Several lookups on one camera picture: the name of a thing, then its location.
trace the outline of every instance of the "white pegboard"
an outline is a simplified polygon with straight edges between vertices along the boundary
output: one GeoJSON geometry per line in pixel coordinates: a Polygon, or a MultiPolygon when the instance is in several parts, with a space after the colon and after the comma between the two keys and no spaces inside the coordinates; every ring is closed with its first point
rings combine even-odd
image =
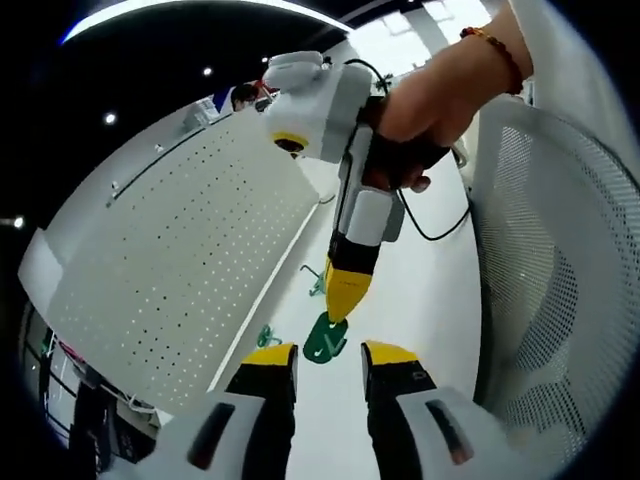
{"type": "Polygon", "coordinates": [[[317,200],[260,117],[233,115],[111,206],[65,269],[49,323],[120,389],[175,414],[206,391],[317,200]]]}

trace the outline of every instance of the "yellow plastic piece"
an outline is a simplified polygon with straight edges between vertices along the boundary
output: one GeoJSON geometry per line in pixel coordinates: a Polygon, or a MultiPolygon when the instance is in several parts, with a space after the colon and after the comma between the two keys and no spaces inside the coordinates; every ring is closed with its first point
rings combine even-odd
{"type": "Polygon", "coordinates": [[[277,142],[278,140],[289,140],[290,142],[295,142],[302,147],[300,150],[304,150],[309,145],[306,138],[290,132],[276,132],[271,135],[271,138],[273,138],[274,142],[277,142]]]}
{"type": "Polygon", "coordinates": [[[329,274],[329,267],[331,266],[331,259],[327,255],[327,261],[324,263],[324,284],[327,284],[327,275],[329,274]]]}
{"type": "Polygon", "coordinates": [[[371,285],[371,275],[333,268],[327,263],[326,291],[329,321],[344,320],[360,303],[371,285]]]}
{"type": "Polygon", "coordinates": [[[243,365],[276,365],[286,367],[289,364],[289,353],[294,343],[283,343],[273,347],[261,348],[249,354],[242,361],[243,365]]]}
{"type": "Polygon", "coordinates": [[[371,366],[386,365],[388,363],[419,362],[415,353],[397,345],[367,340],[364,342],[371,355],[371,366]]]}

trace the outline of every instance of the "ceiling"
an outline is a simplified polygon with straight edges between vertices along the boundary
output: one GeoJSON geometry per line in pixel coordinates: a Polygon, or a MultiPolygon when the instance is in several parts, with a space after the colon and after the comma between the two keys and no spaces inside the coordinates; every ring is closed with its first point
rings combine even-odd
{"type": "MultiPolygon", "coordinates": [[[[35,36],[21,58],[28,82],[12,125],[20,192],[3,193],[0,215],[22,213],[46,227],[86,175],[129,138],[181,106],[220,88],[259,78],[261,59],[299,49],[326,50],[345,33],[318,20],[263,5],[182,1],[137,10],[95,26],[60,46],[84,18],[112,4],[61,2],[26,12],[35,36]],[[204,67],[214,74],[202,75],[204,67]],[[118,122],[105,126],[106,112],[118,122]]],[[[407,0],[295,0],[358,27],[407,0]],[[369,5],[365,13],[349,14],[369,5]]]]}

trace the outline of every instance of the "white floor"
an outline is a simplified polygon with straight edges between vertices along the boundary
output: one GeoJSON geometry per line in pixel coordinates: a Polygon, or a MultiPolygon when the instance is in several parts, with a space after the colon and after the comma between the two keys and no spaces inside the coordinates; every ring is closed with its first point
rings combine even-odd
{"type": "MultiPolygon", "coordinates": [[[[460,218],[466,199],[452,158],[434,168],[431,177],[426,193],[407,193],[407,200],[423,230],[435,236],[460,218]]],[[[297,267],[306,263],[316,271],[323,269],[334,207],[332,202],[316,212],[311,231],[292,255],[297,267]]],[[[409,349],[439,386],[473,395],[480,348],[480,280],[471,222],[429,243],[406,218],[399,240],[383,247],[367,296],[348,317],[344,350],[324,365],[306,360],[302,346],[326,310],[325,297],[309,297],[315,281],[309,272],[285,270],[279,274],[289,275],[284,294],[268,318],[257,316],[252,323],[269,323],[277,337],[300,348],[296,436],[287,478],[375,479],[378,470],[366,429],[362,341],[409,349]]],[[[248,341],[255,345],[255,337],[248,341]]]]}

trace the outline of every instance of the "white mesh chair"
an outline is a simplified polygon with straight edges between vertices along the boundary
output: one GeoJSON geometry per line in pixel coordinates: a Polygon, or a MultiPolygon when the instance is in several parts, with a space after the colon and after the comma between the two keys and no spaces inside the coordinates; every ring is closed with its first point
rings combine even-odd
{"type": "Polygon", "coordinates": [[[638,179],[597,141],[510,98],[483,109],[478,144],[476,401],[552,473],[595,432],[638,346],[638,179]]]}

